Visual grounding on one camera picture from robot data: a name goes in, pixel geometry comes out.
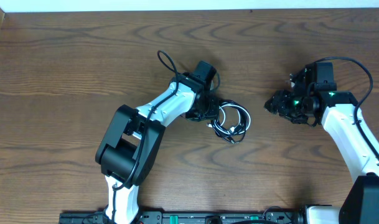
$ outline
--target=white wall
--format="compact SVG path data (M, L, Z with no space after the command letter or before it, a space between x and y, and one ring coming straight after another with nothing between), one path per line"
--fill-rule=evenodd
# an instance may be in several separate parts
M0 0L4 12L379 7L379 0Z

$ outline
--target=black and white cable bundle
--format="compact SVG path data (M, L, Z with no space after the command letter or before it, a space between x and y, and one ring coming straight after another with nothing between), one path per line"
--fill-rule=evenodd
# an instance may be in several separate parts
M233 109L236 109L239 116L239 122L236 126L232 126L230 129L226 129L223 127L225 120L226 120L226 114L224 107L231 107ZM220 122L220 115L218 115L218 118L215 120L212 120L210 124L207 124L208 127L211 127L214 129L215 134L224 139L226 142L237 144L245 138L246 131L250 127L251 123L251 117L249 112L246 110L246 108L242 107L238 103L232 101L232 100L222 100L220 102L220 110L222 111L222 114L224 116L222 122ZM239 136L241 135L241 138L239 140L234 140L233 136Z

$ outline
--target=wooden table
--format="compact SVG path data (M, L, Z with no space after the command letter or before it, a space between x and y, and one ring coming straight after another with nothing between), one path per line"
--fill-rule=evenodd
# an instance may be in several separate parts
M175 120L140 188L164 210L254 211L304 203L341 206L352 180L322 129L263 109L289 73L326 56L373 74L362 106L379 140L379 9L8 14L0 36L0 223L56 223L63 211L103 208L95 152L116 109L162 93L199 60L221 74L218 94L248 108L245 140L229 145L206 122ZM335 62L340 90L368 88L356 65Z

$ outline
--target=white backdrop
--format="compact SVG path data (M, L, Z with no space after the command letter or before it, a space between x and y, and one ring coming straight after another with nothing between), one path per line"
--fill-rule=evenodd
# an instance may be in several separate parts
M379 7L379 0L0 0L4 12Z

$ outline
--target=wooden tabletop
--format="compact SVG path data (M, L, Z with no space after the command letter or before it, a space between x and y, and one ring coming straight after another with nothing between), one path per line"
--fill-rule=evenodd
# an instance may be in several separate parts
M263 109L290 73L327 56L368 67L362 106L379 140L379 9L8 14L0 34L0 223L56 223L60 212L108 203L95 152L122 104L141 106L199 60L221 74L218 94L251 113L245 140L176 119L164 134L139 204L164 210L254 211L341 206L352 180L321 126ZM360 99L368 79L334 63L340 90Z

